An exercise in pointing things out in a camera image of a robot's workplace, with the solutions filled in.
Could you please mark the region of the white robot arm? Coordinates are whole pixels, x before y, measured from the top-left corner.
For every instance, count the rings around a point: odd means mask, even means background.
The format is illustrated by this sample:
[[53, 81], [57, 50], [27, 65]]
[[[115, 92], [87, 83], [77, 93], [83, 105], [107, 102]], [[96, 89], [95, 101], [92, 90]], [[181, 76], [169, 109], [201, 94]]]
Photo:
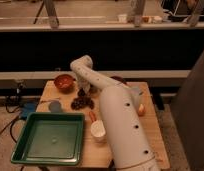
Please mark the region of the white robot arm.
[[116, 171], [160, 171], [137, 114], [140, 89], [92, 69], [93, 61], [85, 55], [70, 63], [78, 85], [89, 91], [89, 84], [100, 90], [99, 109], [106, 130]]

